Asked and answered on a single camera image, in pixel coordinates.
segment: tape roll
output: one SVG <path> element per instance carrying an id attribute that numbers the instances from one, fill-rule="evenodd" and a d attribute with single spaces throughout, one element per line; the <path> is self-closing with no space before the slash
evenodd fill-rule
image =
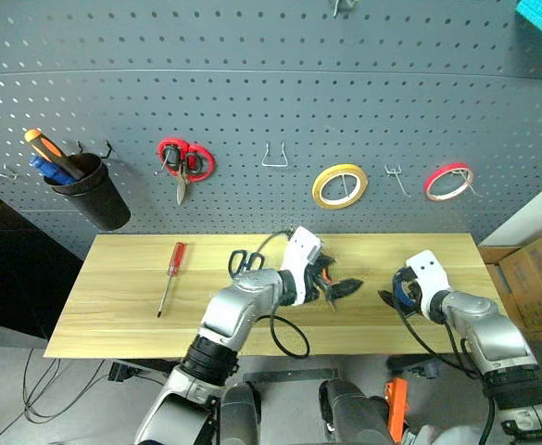
<path id="1" fill-rule="evenodd" d="M 328 199 L 324 197 L 322 195 L 324 187 L 338 176 L 352 176 L 355 178 L 355 188 L 353 188 L 353 191 L 345 197 L 338 199 Z M 326 169 L 318 175 L 314 181 L 314 185 L 311 187 L 311 195 L 314 197 L 316 204 L 324 209 L 342 209 L 343 207 L 348 207 L 359 201 L 363 193 L 365 193 L 367 184 L 367 175 L 361 167 L 354 164 L 338 164 Z"/>
<path id="2" fill-rule="evenodd" d="M 435 181 L 437 181 L 442 176 L 455 172 L 462 173 L 462 176 L 464 177 L 463 184 L 461 184 L 456 190 L 452 190 L 451 192 L 445 193 L 444 195 L 434 195 L 433 193 L 431 193 L 431 187 L 433 187 Z M 464 193 L 466 189 L 470 187 L 473 183 L 473 179 L 474 173 L 468 164 L 464 162 L 455 162 L 453 164 L 445 165 L 433 172 L 433 174 L 431 174 L 431 176 L 427 178 L 427 181 L 425 181 L 422 189 L 423 192 L 425 192 L 425 195 L 427 195 L 427 197 L 432 201 L 447 201 L 448 199 L 458 197 L 459 195 Z"/>

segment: tool holder cup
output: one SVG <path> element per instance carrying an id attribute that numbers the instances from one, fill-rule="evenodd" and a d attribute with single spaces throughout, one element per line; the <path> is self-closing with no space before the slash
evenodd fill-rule
<path id="1" fill-rule="evenodd" d="M 67 197 L 81 213 L 101 230 L 120 229 L 131 219 L 131 211 L 110 179 L 106 164 L 97 155 L 69 156 L 85 177 L 74 184 L 60 185 L 44 178 L 58 194 Z"/>

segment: red screwdriver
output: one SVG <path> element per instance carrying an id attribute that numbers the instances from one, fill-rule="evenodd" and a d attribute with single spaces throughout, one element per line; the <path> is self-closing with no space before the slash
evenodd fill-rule
<path id="1" fill-rule="evenodd" d="M 174 251 L 171 253 L 170 266 L 168 267 L 168 283 L 166 284 L 166 289 L 163 291 L 161 296 L 161 302 L 159 303 L 158 309 L 158 318 L 161 317 L 161 312 L 163 311 L 163 305 L 166 302 L 166 297 L 168 296 L 168 290 L 170 290 L 171 278 L 176 276 L 180 271 L 180 264 L 182 264 L 182 258 L 184 256 L 184 251 L 186 250 L 186 245 L 184 243 L 176 243 L 174 246 Z"/>

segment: gray pegboard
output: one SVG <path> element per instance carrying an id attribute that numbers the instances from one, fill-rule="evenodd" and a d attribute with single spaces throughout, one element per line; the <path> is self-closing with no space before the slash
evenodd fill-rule
<path id="1" fill-rule="evenodd" d="M 302 223 L 482 239 L 542 189 L 542 33 L 513 2 L 416 3 L 362 0 L 332 19 L 312 0 L 0 2 L 0 169 L 20 174 L 0 180 L 0 197 L 84 256 L 97 230 L 27 165 L 22 136 L 38 126 L 69 152 L 76 139 L 98 153 L 112 143 L 107 165 L 132 211 L 121 233 Z M 172 135 L 218 163 L 179 208 L 173 179 L 153 176 Z M 289 169 L 260 167 L 267 140 L 273 155 L 285 141 Z M 428 174 L 457 160 L 481 197 L 427 201 Z M 369 190 L 322 210 L 311 185 L 342 162 L 369 174 Z M 385 163 L 401 164 L 412 198 Z"/>

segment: scissors handle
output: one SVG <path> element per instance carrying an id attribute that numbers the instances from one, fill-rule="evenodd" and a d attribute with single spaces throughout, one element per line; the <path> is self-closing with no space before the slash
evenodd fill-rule
<path id="1" fill-rule="evenodd" d="M 166 159 L 166 154 L 168 150 L 173 150 L 170 156 L 174 159 L 168 157 L 168 162 L 166 162 L 166 170 L 176 176 L 178 174 L 178 166 L 180 162 L 184 159 L 186 152 L 188 151 L 188 143 L 177 137 L 166 137 L 162 139 L 158 145 L 158 158 L 161 163 Z"/>
<path id="2" fill-rule="evenodd" d="M 213 173 L 213 170 L 215 170 L 215 158 L 213 158 L 213 155 L 211 155 L 206 148 L 197 144 L 191 144 L 188 147 L 188 153 L 195 153 L 199 157 L 205 158 L 205 161 L 207 162 L 207 169 L 201 174 L 188 174 L 186 175 L 186 179 L 191 183 L 197 183 L 198 181 L 203 181 L 204 179 L 209 178 L 209 176 Z"/>
<path id="3" fill-rule="evenodd" d="M 184 164 L 186 165 L 186 171 L 188 174 L 196 174 L 203 169 L 203 160 L 195 153 L 190 151 L 186 154 L 184 159 Z"/>
<path id="4" fill-rule="evenodd" d="M 237 267 L 234 267 L 234 261 L 238 255 L 240 256 L 240 261 L 237 262 Z M 246 266 L 247 256 L 248 252 L 246 252 L 245 250 L 234 250 L 232 252 L 232 254 L 230 255 L 230 260 L 227 263 L 227 272 L 232 278 L 235 278 L 239 273 L 242 272 L 242 270 Z"/>
<path id="5" fill-rule="evenodd" d="M 262 269 L 262 266 L 264 266 L 264 256 L 259 254 L 258 252 L 254 252 L 250 254 L 250 258 L 248 259 L 248 263 L 246 264 L 246 270 L 251 271 Z"/>

